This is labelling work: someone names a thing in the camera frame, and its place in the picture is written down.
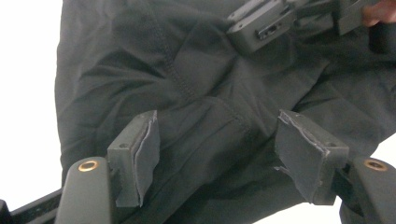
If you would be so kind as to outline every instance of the black cloth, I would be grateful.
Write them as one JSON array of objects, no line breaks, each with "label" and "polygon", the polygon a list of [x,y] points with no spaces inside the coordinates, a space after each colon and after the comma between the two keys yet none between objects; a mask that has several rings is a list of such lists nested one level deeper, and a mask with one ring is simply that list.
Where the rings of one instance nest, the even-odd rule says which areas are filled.
[{"label": "black cloth", "polygon": [[105,156],[158,110],[160,162],[126,223],[251,223],[303,199],[276,171],[279,109],[305,114],[370,155],[396,132],[395,55],[338,37],[327,18],[249,56],[225,32],[244,0],[64,0],[56,106],[63,177]]}]

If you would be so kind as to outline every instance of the gray mechanical device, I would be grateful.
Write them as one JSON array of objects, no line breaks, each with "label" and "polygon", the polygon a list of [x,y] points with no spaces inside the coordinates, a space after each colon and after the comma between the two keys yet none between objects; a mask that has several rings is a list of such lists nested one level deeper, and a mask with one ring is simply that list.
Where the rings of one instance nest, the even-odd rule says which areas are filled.
[{"label": "gray mechanical device", "polygon": [[361,9],[376,0],[250,0],[233,12],[227,36],[242,54],[262,48],[300,19],[331,13],[334,27],[344,35],[361,26]]}]

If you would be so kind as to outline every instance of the brass screw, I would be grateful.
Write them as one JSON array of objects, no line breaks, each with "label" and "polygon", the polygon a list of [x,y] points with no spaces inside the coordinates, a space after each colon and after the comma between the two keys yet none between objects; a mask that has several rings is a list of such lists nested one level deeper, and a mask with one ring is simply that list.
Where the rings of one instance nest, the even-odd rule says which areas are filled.
[{"label": "brass screw", "polygon": [[99,162],[98,161],[84,161],[79,167],[78,169],[81,172],[89,172],[92,171],[94,169],[96,169],[96,167],[98,167]]},{"label": "brass screw", "polygon": [[364,165],[370,169],[385,172],[388,170],[388,166],[381,161],[375,161],[372,159],[368,159],[364,161]]}]

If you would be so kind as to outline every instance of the white surface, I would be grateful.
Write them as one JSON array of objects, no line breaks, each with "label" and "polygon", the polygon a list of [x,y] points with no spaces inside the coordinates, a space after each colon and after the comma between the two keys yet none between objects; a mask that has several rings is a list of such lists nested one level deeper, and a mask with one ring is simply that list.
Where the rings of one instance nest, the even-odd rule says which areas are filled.
[{"label": "white surface", "polygon": [[[61,186],[54,78],[62,1],[0,4],[0,199],[10,210]],[[375,157],[396,165],[396,136]],[[339,223],[337,207],[309,204],[259,223]]]}]

